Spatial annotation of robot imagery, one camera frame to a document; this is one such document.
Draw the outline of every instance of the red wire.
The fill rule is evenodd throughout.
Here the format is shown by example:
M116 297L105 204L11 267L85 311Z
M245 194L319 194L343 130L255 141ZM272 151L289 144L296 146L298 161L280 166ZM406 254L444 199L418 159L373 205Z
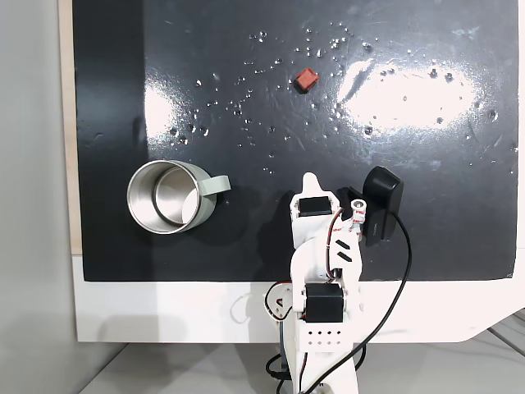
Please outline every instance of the red wire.
M331 233L334 230L334 225L336 224L337 218L343 213L344 210L345 210L344 208L339 208L339 210L336 212L336 214L332 218L330 226L328 227L328 237L326 239L326 275L328 275L328 277L330 279L336 279L336 277L334 277L332 275L331 269L330 269L330 241L331 241Z

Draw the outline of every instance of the black cable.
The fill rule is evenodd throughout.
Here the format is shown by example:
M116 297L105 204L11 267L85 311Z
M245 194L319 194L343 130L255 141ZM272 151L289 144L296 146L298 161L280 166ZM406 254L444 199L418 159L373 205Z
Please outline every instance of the black cable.
M500 341L502 341L505 345L510 347L512 350L516 351L519 355L522 355L523 357L525 357L525 350L520 349L517 345L513 344L511 341L509 341L507 338L505 338L499 332L494 330L494 328L489 327L487 329L487 331L490 332L496 338L498 338Z
M282 385L283 385L284 383L285 383L284 380L281 380L281 381L279 382L279 384L277 385L276 394L281 394L281 387L282 387Z
M271 357L268 362L266 363L266 373L270 375L272 378L277 380L292 380L292 377L290 375L290 371L272 371L270 368L273 363L275 363L278 359L281 358L281 353L278 353Z
M301 367L301 372L299 372L299 391L301 391L301 386L303 384L303 373L306 369L306 360L308 359L308 353L304 353L303 366Z
M382 327L385 325L386 320L388 320L388 318L392 314L392 311L394 310L394 307L397 304L397 301L401 297L401 293L403 292L404 285L406 285L407 280L409 279L410 269L412 268L412 243L410 242L409 232L407 231L407 229L404 226L403 222L401 222L401 219L399 218L397 213L390 212L389 214L392 215L395 218L395 220L397 221L397 223L401 227L401 230L403 231L404 237L407 240L407 246L409 248L409 258L407 260L407 268L404 270L403 280L401 281L401 284L399 285L399 290L397 291L397 293L395 293L394 300L392 301L392 304L390 304L390 307L386 311L385 316L379 322L379 324L377 324L377 327L374 328L374 330L368 335L368 337L366 337L364 339L364 341L359 343L359 345L357 345L350 353L348 353L345 357L343 357L343 359L338 361L331 368L329 368L323 375L321 375L321 377L318 380L316 380L314 382L314 384L312 386L310 386L310 388L306 392L301 392L301 394L311 394L313 392L313 390L315 390L315 388L319 384L321 384L322 381L325 380L328 375L330 375L332 372L334 372L336 369L338 369L346 361L348 361L352 357L354 357L358 353L358 351L363 349L367 345L367 343L369 343L370 340L372 338L374 338L377 335L377 333L382 329Z
M361 357L359 357L358 363L355 365L355 370L357 371L361 365L364 363L364 358L367 356L367 346L363 346L361 349Z
M288 315L290 314L291 310L292 310L292 307L290 306L288 308L288 310L286 311L286 313L284 314L283 317L279 317L279 316L276 316L272 309L270 308L270 305L268 304L268 296L270 295L270 291L273 290L274 287L276 286L279 286L279 285L284 285L285 283L292 283L292 281L282 281L282 282L275 282L273 285L270 286L270 288L268 289L266 295L264 296L264 306L266 307L268 313L275 319L277 320L278 322L282 322L284 319L286 319L288 317Z

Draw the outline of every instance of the water droplet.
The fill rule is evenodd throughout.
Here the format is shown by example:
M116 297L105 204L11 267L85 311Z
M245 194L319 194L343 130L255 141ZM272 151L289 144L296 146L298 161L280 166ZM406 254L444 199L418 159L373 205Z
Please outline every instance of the water droplet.
M497 121L498 120L498 112L496 112L495 109L491 109L488 113L489 115L489 119L491 119L492 121Z

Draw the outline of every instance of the floor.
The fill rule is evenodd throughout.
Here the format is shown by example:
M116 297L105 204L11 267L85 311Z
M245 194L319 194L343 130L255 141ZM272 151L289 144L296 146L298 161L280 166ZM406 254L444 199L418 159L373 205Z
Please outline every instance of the floor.
M525 349L524 312L495 330ZM264 365L275 353L271 345L129 344L82 394L273 393ZM371 345L358 381L361 394L523 394L524 374L525 358L485 331L454 344Z

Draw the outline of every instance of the white base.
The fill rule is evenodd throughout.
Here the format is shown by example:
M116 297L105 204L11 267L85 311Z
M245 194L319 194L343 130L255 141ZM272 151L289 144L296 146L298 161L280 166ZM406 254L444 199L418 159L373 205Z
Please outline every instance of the white base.
M79 341L243 343L279 341L263 307L268 282L85 282L73 258ZM361 283L361 339L382 318L399 282ZM374 342L458 342L525 307L525 250L514 278L409 282Z

